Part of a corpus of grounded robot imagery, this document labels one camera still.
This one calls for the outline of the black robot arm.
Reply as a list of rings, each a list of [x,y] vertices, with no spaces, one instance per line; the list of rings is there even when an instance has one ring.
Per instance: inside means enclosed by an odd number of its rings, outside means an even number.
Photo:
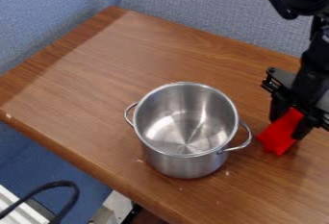
[[[329,0],[269,1],[284,19],[312,20],[299,71],[271,67],[263,81],[272,93],[271,120],[277,122],[291,109],[297,110],[303,117],[289,135],[301,139],[315,128],[329,131]]]

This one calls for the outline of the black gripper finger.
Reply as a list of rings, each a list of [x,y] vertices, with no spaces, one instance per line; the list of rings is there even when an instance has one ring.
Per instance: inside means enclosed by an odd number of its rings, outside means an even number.
[[[272,95],[271,114],[272,122],[276,122],[288,112],[292,106],[292,98],[283,93],[276,92]]]
[[[301,140],[313,130],[319,127],[319,118],[315,115],[305,115],[300,120],[297,127],[293,131],[292,137]]]

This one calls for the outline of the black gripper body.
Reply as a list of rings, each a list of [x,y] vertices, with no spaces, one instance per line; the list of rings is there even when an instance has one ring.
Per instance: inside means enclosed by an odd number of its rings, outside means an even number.
[[[279,92],[289,96],[292,98],[291,108],[295,108],[304,115],[315,115],[319,118],[319,126],[329,126],[329,88],[316,102],[311,104],[293,91],[296,73],[269,67],[267,74],[268,77],[264,79],[261,86],[272,95]]]

